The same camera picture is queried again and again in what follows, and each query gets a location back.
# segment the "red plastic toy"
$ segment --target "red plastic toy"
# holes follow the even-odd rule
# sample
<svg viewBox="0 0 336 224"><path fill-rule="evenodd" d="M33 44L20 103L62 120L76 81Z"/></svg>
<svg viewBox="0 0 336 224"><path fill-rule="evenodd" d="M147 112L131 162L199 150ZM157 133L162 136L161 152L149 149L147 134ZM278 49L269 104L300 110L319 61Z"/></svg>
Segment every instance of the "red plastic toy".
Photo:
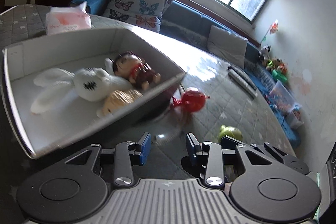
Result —
<svg viewBox="0 0 336 224"><path fill-rule="evenodd" d="M187 88L181 100L173 96L172 107L182 106L188 112L197 112L204 107L206 99L209 98L209 95L205 95L197 88Z"/></svg>

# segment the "teal butterfly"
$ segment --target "teal butterfly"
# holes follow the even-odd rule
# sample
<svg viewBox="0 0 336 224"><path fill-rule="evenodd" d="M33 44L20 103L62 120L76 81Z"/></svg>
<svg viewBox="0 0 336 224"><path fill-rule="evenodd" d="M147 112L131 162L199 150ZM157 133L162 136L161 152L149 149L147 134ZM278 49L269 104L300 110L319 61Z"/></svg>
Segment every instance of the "teal butterfly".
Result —
<svg viewBox="0 0 336 224"><path fill-rule="evenodd" d="M154 3L151 7L148 7L147 3L144 0L140 0L140 9L139 12L146 15L154 15L156 9L159 7L158 3Z"/></svg>

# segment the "plastic storage bin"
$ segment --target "plastic storage bin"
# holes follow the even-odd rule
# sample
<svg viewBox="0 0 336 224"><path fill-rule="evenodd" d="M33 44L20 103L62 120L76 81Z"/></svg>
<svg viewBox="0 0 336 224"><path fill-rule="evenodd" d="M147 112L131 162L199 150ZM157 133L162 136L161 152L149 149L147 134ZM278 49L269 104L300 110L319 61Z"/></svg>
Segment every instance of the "plastic storage bin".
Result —
<svg viewBox="0 0 336 224"><path fill-rule="evenodd" d="M269 96L274 100L278 110L280 110L284 116L291 113L295 105L299 105L279 80L269 93Z"/></svg>
<svg viewBox="0 0 336 224"><path fill-rule="evenodd" d="M292 129L297 129L303 125L303 122L298 120L293 112L289 113L285 120Z"/></svg>

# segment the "sofa armrest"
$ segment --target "sofa armrest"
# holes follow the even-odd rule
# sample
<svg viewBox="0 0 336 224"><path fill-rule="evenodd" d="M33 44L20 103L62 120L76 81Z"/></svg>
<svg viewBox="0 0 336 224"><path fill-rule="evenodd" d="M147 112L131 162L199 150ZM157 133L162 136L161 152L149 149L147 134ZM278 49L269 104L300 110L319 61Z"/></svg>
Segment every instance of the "sofa armrest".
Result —
<svg viewBox="0 0 336 224"><path fill-rule="evenodd" d="M92 15L102 15L109 0L72 0L69 7L75 7L87 1L86 12Z"/></svg>

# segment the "white pillow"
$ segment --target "white pillow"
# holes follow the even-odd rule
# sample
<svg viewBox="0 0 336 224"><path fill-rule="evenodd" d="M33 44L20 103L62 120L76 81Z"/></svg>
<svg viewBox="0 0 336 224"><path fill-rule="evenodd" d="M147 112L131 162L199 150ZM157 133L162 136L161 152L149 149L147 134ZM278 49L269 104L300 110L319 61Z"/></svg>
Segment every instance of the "white pillow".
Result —
<svg viewBox="0 0 336 224"><path fill-rule="evenodd" d="M244 69L247 38L211 26L208 38L208 50L212 54Z"/></svg>

